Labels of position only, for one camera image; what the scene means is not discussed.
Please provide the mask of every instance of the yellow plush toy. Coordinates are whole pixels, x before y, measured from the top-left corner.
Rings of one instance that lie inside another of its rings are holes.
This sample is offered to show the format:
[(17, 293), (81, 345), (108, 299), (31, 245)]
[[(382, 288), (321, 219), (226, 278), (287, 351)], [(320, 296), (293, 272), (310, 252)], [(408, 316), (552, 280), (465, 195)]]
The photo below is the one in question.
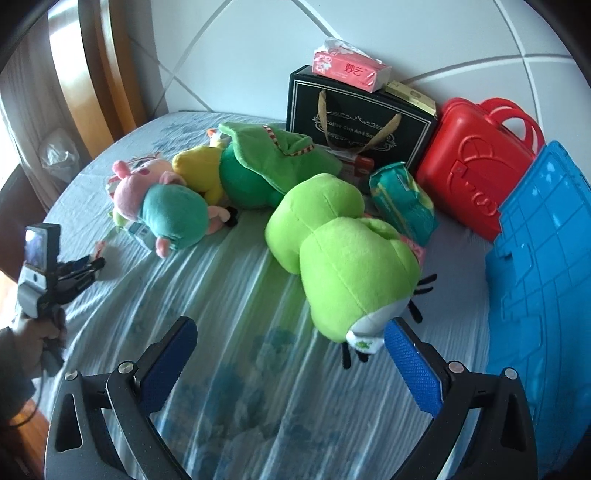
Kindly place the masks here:
[(187, 182), (187, 187), (203, 195), (208, 205), (217, 205), (224, 195), (219, 167), (227, 140), (215, 129), (209, 129), (207, 134), (209, 146), (199, 145), (177, 154), (173, 170)]

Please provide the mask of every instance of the plastic bag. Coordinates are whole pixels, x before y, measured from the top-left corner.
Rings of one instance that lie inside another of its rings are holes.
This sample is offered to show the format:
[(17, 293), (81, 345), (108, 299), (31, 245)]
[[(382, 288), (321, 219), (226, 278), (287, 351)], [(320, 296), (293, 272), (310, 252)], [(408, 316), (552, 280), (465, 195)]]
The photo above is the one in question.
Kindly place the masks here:
[(70, 183), (80, 171), (80, 155), (63, 128), (58, 128), (41, 142), (39, 158), (49, 175), (66, 183)]

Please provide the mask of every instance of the black gift box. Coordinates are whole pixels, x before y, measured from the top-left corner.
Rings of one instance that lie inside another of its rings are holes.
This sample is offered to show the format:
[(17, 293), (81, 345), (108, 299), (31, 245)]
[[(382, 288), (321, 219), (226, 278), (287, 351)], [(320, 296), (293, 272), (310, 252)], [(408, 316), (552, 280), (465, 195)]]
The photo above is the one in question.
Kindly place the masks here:
[(327, 145), (318, 115), (318, 97), (326, 92), (328, 135), (339, 148), (363, 147), (397, 113), (402, 119), (385, 141), (361, 155), (372, 158), (377, 170), (394, 162), (405, 162), (416, 171), (437, 125), (437, 118), (385, 89), (364, 92), (302, 67), (290, 76), (287, 129)]

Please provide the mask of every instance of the small yellow box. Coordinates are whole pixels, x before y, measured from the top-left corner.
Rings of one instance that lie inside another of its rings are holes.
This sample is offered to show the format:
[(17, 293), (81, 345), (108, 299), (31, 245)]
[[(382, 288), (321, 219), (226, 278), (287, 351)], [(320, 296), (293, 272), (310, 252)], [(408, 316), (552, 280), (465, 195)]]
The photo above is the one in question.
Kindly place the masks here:
[(395, 95), (402, 100), (414, 105), (424, 112), (427, 112), (429, 115), (437, 116), (437, 105), (435, 100), (429, 98), (422, 93), (403, 85), (400, 82), (390, 82), (384, 87), (386, 92)]

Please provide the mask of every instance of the person's hand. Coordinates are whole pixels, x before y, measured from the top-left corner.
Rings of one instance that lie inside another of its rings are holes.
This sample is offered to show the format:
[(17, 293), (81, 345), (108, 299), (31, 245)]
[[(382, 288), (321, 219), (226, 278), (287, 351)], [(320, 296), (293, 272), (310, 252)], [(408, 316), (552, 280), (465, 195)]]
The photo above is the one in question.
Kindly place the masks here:
[[(65, 325), (65, 314), (59, 310), (58, 325)], [(61, 330), (49, 319), (33, 320), (22, 317), (17, 329), (14, 331), (14, 343), (21, 357), (22, 369), (28, 378), (37, 378), (41, 375), (41, 354), (43, 353), (44, 339), (66, 338), (66, 328)]]

